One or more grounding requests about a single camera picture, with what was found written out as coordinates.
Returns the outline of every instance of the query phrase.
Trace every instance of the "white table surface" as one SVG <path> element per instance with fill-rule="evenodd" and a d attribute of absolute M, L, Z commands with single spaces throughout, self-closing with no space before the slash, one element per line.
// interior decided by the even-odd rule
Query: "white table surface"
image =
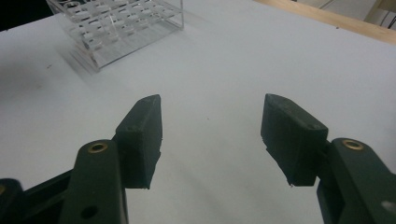
<path fill-rule="evenodd" d="M 92 74 L 54 18 L 0 33 L 0 176 L 25 189 L 163 99 L 151 190 L 131 223 L 321 223 L 316 187 L 291 188 L 260 137 L 265 93 L 370 145 L 396 172 L 396 48 L 250 0 L 185 0 L 185 30 Z"/>

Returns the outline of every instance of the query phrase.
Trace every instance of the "wooden board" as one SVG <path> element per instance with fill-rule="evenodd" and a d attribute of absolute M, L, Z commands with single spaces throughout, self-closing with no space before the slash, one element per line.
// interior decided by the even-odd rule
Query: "wooden board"
<path fill-rule="evenodd" d="M 342 29 L 369 36 L 371 38 L 396 45 L 396 31 L 380 27 L 365 21 L 359 21 L 346 16 L 341 16 L 329 11 L 296 3 L 290 0 L 255 0 L 256 2 L 284 9 L 298 15 L 317 21 L 325 22 Z"/>

